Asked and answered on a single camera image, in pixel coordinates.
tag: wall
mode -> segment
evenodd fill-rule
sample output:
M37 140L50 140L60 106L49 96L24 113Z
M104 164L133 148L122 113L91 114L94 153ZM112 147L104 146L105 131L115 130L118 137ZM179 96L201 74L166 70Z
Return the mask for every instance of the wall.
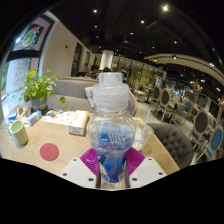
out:
M48 40L45 42L45 49L42 52L40 71L46 75L46 70L51 69L51 75L71 76L72 62L75 54L77 42L82 45L82 53L79 64L79 72L83 71L86 59L87 49L60 21L55 21L56 24L52 28L51 35L48 35ZM90 52L89 66L93 64L95 55Z
M3 58L2 62L1 62L1 66L0 66L0 86L2 83L2 74L3 74L3 69L5 67L5 62L6 62L6 58L7 58L8 54L5 56L5 58ZM2 121L4 120L4 116L3 116L3 111L2 111L2 102L0 102L0 124L2 123Z

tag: red coaster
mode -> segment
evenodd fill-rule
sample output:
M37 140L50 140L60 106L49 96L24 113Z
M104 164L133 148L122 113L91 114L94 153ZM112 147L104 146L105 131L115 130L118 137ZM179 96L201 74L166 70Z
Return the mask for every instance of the red coaster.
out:
M59 155L58 147L55 144L47 143L41 146L40 155L47 161L54 160Z

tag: plastic water bottle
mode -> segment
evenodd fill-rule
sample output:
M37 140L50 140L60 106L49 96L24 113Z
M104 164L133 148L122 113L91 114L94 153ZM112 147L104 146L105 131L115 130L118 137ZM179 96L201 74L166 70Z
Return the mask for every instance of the plastic water bottle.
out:
M119 183L124 177L127 152L135 139L136 125L127 111L129 87L121 73L100 73L93 86L96 110L87 131L100 162L103 181Z

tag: plant pot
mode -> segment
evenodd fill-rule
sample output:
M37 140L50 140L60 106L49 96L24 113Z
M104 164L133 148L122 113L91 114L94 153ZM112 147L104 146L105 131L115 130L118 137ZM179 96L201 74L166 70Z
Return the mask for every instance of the plant pot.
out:
M39 98L32 98L31 103L34 112L37 110L44 111L47 109L47 96L44 97L43 101L40 101Z

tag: green plant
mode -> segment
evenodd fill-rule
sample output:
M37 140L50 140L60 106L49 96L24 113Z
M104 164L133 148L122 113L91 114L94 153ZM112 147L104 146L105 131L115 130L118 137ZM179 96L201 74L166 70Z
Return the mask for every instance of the green plant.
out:
M48 76L41 77L37 69L30 70L24 80L24 87L20 87L19 90L25 90L25 101L33 98L39 98L40 101L43 101L46 95L55 95L57 88L53 88L53 86L56 86L56 80L58 80L56 75L53 75L51 78ZM62 96L59 101L64 104L66 98Z

